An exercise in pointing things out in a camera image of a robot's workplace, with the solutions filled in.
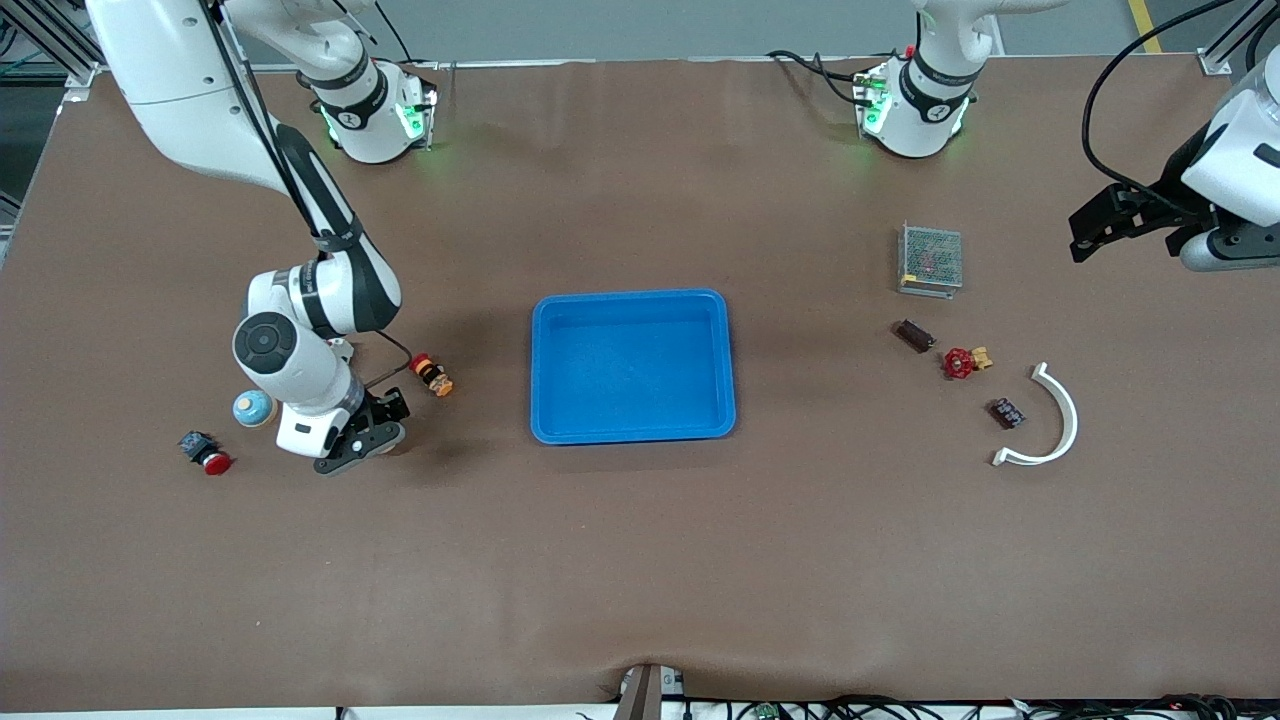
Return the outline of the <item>yellow red emergency stop switch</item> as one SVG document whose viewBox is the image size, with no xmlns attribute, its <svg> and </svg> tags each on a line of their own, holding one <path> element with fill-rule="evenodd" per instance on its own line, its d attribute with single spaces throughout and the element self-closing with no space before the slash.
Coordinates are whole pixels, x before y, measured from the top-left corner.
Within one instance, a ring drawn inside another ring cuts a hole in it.
<svg viewBox="0 0 1280 720">
<path fill-rule="evenodd" d="M 422 382 L 426 389 L 438 398 L 448 396 L 454 383 L 444 366 L 429 354 L 417 354 L 410 359 L 408 369 Z"/>
</svg>

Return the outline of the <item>metal mesh power supply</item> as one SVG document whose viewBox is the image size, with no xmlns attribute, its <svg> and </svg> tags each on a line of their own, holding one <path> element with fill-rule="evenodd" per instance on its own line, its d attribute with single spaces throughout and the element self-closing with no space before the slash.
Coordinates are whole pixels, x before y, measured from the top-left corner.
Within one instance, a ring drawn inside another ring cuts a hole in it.
<svg viewBox="0 0 1280 720">
<path fill-rule="evenodd" d="M 897 274 L 900 293 L 952 300 L 963 287 L 963 234 L 904 225 Z"/>
</svg>

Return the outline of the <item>white curved plastic bracket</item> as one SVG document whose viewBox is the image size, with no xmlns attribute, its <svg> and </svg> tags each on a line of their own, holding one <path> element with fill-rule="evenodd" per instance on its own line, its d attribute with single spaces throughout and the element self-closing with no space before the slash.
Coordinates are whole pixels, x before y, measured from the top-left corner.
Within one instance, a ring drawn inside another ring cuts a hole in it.
<svg viewBox="0 0 1280 720">
<path fill-rule="evenodd" d="M 1050 366 L 1047 363 L 1036 364 L 1030 370 L 1030 379 L 1044 388 L 1057 404 L 1062 425 L 1061 437 L 1056 447 L 1047 455 L 1042 456 L 1030 456 L 1018 452 L 1010 447 L 1002 447 L 995 452 L 991 460 L 991 465 L 995 468 L 1001 465 L 1014 465 L 1020 468 L 1041 466 L 1061 459 L 1061 456 L 1064 456 L 1076 442 L 1080 429 L 1080 415 L 1074 397 L 1059 379 L 1050 374 Z"/>
</svg>

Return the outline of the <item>aluminium frame post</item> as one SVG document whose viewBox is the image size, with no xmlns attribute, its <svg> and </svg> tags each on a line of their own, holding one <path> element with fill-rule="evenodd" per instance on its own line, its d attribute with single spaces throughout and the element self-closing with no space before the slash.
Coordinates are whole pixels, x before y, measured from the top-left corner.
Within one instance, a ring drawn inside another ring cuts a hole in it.
<svg viewBox="0 0 1280 720">
<path fill-rule="evenodd" d="M 1266 33 L 1280 23 L 1280 0 L 1247 0 L 1204 46 L 1197 49 L 1201 67 L 1207 76 L 1230 76 L 1231 58 L 1243 53 L 1244 72 L 1258 59 L 1258 47 Z"/>
<path fill-rule="evenodd" d="M 63 88 L 78 102 L 104 67 L 87 0 L 0 0 L 0 86 Z"/>
</svg>

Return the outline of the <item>red mushroom push button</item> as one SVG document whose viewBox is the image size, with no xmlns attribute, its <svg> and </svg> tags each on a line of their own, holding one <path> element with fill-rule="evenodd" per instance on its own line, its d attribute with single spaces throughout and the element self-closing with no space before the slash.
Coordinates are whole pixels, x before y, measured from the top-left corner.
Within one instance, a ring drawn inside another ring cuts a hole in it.
<svg viewBox="0 0 1280 720">
<path fill-rule="evenodd" d="M 230 455 L 211 436 L 200 430 L 186 433 L 180 438 L 178 447 L 207 477 L 219 477 L 228 471 L 233 464 Z"/>
</svg>

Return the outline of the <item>brown table cover mat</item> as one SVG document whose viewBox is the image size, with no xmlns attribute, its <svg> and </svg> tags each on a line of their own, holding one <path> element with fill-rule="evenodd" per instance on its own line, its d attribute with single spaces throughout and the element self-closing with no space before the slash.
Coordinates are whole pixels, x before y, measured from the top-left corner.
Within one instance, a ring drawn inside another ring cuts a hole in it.
<svg viewBox="0 0 1280 720">
<path fill-rule="evenodd" d="M 230 419 L 246 286 L 302 222 L 99 78 L 0 273 L 0 712 L 590 703 L 639 664 L 737 700 L 1280 696 L 1280 270 L 1071 260 L 1100 68 L 993 61 L 924 161 L 768 61 L 443 73 L 435 147 L 387 167 L 264 78 L 456 383 L 402 375 L 403 443 L 333 478 Z M 952 300 L 899 292 L 904 225 L 963 234 Z M 728 436 L 534 438 L 538 302 L 686 288 L 728 306 Z M 955 347 L 995 365 L 948 379 Z M 1038 363 L 1076 442 L 995 468 L 1061 437 Z"/>
</svg>

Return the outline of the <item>blue plastic tray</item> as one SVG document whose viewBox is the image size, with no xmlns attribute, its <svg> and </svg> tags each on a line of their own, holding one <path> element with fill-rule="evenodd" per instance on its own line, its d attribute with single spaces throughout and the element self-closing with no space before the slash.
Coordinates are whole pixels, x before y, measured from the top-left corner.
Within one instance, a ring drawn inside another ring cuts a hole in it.
<svg viewBox="0 0 1280 720">
<path fill-rule="evenodd" d="M 529 425 L 548 446 L 718 439 L 737 423 L 712 288 L 562 293 L 531 314 Z"/>
</svg>

